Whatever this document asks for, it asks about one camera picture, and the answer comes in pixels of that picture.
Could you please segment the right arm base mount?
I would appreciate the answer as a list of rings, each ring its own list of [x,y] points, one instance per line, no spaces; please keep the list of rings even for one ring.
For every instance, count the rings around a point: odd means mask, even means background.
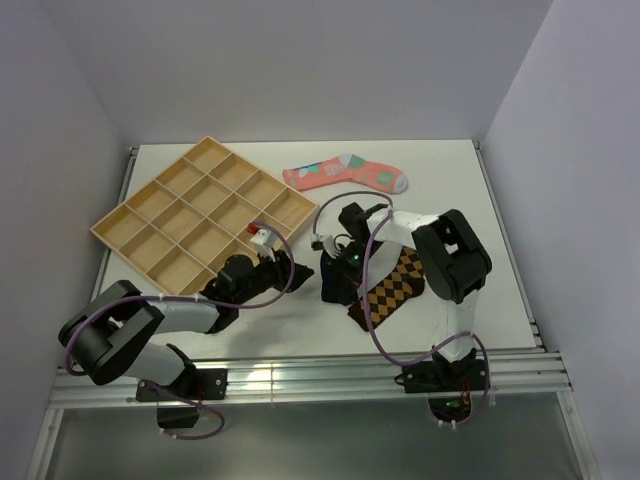
[[[405,394],[428,394],[431,414],[443,423],[464,422],[473,413],[472,394],[486,393],[487,363],[472,350],[464,359],[449,362],[436,354],[433,360],[406,366],[394,377]]]

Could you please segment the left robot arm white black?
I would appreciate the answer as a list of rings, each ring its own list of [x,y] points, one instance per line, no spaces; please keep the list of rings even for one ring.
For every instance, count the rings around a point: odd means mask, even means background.
[[[229,257],[219,274],[190,296],[144,295],[130,281],[120,280],[60,330],[65,369],[97,385],[121,376],[138,378],[158,384],[172,399],[183,399],[194,389],[196,367],[178,347],[153,343],[154,335],[218,334],[241,311],[258,309],[255,297],[270,289],[279,295],[291,293],[313,273],[278,250],[258,262],[246,255]]]

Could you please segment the navy ankle sock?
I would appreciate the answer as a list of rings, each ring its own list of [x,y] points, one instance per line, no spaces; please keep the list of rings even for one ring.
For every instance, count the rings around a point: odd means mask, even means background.
[[[341,285],[338,274],[332,268],[333,258],[323,251],[320,258],[321,300],[325,303],[341,304]]]

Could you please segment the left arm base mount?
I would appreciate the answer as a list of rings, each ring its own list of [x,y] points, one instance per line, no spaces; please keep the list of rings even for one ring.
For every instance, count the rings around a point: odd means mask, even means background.
[[[194,368],[181,374],[168,386],[140,380],[135,400],[157,404],[158,426],[165,432],[180,436],[182,430],[194,428],[204,415],[205,400],[225,399],[227,384],[226,368]]]

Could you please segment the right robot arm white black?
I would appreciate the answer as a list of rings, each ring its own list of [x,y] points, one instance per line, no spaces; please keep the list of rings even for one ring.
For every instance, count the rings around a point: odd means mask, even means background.
[[[490,256],[465,216],[456,209],[426,215],[392,204],[363,209],[352,202],[342,208],[338,221],[350,238],[347,245],[312,234],[312,247],[321,254],[322,301],[359,305],[364,328],[373,334],[374,316],[403,302],[409,291],[431,289],[441,309],[434,345],[414,361],[440,359],[432,368],[435,383],[446,390],[457,388],[468,374],[463,359],[474,358],[484,347],[473,326],[480,290],[492,270]],[[385,243],[413,251],[420,264],[404,263],[393,278],[371,287],[371,255]]]

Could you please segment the brown orange argyle sock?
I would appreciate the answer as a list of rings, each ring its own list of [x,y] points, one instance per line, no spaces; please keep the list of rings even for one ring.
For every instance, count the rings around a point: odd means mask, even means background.
[[[368,291],[371,323],[374,329],[410,299],[425,290],[425,278],[417,252],[403,247],[394,269]]]

